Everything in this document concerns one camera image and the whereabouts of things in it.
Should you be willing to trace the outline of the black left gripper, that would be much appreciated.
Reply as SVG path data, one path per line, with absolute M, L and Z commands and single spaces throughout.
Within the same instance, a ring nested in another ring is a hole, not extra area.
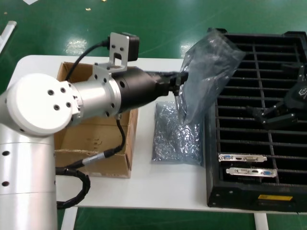
M 172 92 L 179 95 L 180 82 L 176 83 L 173 78 L 187 81 L 189 73 L 143 71 L 140 68 L 128 68 L 126 71 L 112 74 L 112 78 L 119 86 L 121 103 L 120 112 L 142 107 L 158 97 L 167 96 Z

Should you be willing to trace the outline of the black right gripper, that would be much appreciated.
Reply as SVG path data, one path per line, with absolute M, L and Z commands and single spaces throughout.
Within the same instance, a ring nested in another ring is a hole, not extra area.
M 291 79 L 298 81 L 284 97 L 284 102 L 279 102 L 273 107 L 261 110 L 256 107 L 247 106 L 247 112 L 253 116 L 266 130 L 277 130 L 289 127 L 298 121 L 296 113 L 307 111 L 307 82 L 305 75 L 305 64 L 282 64 L 281 70 Z

